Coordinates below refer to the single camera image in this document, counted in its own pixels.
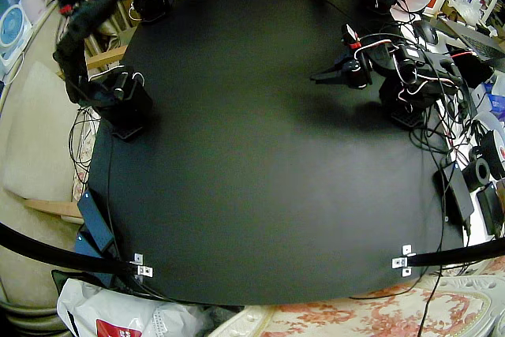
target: black bar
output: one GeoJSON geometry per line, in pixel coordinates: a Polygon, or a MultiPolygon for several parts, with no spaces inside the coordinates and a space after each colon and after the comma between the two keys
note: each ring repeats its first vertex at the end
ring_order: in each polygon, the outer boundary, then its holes
{"type": "Polygon", "coordinates": [[[55,264],[64,268],[73,268],[74,270],[116,275],[131,275],[137,271],[135,264],[120,260],[94,258],[55,248],[16,232],[2,223],[0,223],[0,245],[33,260],[55,264]]]}
{"type": "Polygon", "coordinates": [[[505,255],[505,239],[485,242],[465,248],[446,250],[438,253],[417,254],[407,257],[407,266],[440,266],[445,264],[465,264],[476,260],[487,260],[505,255]]]}

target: computer mouse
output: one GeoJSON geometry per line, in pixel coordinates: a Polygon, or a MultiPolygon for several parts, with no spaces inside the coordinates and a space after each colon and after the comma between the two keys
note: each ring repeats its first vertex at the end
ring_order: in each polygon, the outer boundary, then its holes
{"type": "Polygon", "coordinates": [[[413,32],[417,37],[421,37],[426,43],[436,45],[439,43],[439,37],[436,35],[436,29],[426,20],[416,20],[412,23],[413,32]]]}

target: laptop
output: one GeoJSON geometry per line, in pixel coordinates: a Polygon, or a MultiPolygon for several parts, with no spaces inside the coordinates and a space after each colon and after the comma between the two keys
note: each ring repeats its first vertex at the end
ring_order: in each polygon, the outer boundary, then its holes
{"type": "Polygon", "coordinates": [[[483,63],[492,67],[505,66],[505,52],[494,39],[445,17],[440,17],[439,20],[452,30],[467,47],[477,53],[483,63]]]}

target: red label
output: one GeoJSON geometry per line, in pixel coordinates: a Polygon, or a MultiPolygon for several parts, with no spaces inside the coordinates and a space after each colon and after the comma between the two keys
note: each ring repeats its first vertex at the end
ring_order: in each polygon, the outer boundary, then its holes
{"type": "Polygon", "coordinates": [[[142,333],[135,329],[116,327],[105,321],[96,319],[96,334],[98,337],[141,337],[142,333]]]}

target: red wire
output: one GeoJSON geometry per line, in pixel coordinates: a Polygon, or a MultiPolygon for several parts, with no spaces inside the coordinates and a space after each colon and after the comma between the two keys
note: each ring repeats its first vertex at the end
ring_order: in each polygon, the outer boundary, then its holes
{"type": "Polygon", "coordinates": [[[472,51],[463,51],[462,53],[452,55],[451,58],[459,57],[460,55],[466,55],[466,54],[474,54],[474,53],[472,51]]]}

